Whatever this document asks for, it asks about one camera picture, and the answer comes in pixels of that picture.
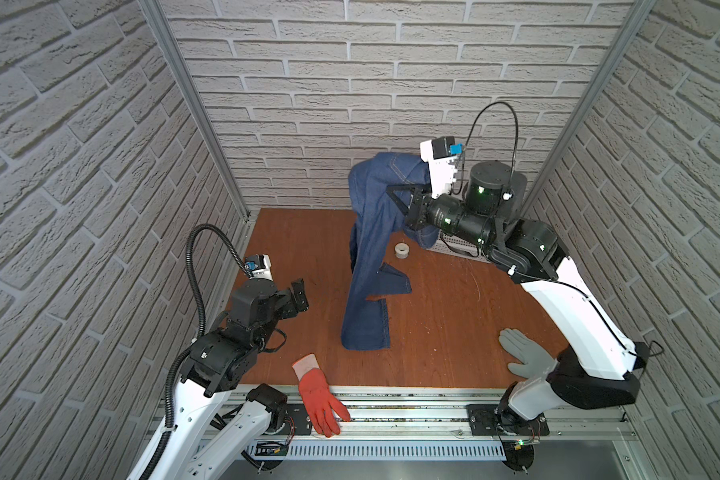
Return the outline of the blue denim trousers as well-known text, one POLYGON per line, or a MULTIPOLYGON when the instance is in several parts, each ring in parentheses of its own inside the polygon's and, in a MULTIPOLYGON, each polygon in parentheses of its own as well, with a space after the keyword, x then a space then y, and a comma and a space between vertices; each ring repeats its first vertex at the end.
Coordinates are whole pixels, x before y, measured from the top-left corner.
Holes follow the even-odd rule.
POLYGON ((356 220, 349 242, 352 279, 341 329, 341 343, 348 350, 373 351, 390 346, 388 309, 383 298, 411 291, 408 277, 384 262, 390 237, 403 231, 429 249, 438 239, 438 229, 426 226, 415 231, 406 227, 403 213, 386 189, 429 182, 427 164, 406 153, 381 152, 350 170, 349 196, 356 220))

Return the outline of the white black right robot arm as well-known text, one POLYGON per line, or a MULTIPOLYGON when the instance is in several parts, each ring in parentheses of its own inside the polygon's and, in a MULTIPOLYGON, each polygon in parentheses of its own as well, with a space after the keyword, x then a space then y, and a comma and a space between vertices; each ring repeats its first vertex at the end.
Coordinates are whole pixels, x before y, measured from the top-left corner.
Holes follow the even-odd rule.
POLYGON ((630 340, 600 306, 553 228, 523 219, 517 202, 526 179, 500 162, 481 162, 470 172, 466 193, 447 192, 438 176, 429 184, 398 184, 386 193, 407 227, 432 226, 459 238, 529 293, 566 338, 555 358, 537 345, 530 376, 512 384, 497 415, 530 423, 547 410, 572 406, 593 410, 636 402, 650 348, 630 340))

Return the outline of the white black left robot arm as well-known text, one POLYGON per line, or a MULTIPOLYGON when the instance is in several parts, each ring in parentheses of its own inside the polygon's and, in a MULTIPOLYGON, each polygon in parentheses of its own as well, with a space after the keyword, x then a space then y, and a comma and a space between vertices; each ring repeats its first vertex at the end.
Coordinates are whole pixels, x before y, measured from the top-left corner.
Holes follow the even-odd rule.
POLYGON ((270 352, 280 321, 309 308, 304 282, 280 290, 266 278, 247 280, 232 306, 172 364, 164 390, 163 424, 153 434, 132 479, 217 479, 265 432, 287 427, 288 397, 261 384, 207 445, 201 440, 257 358, 270 352))

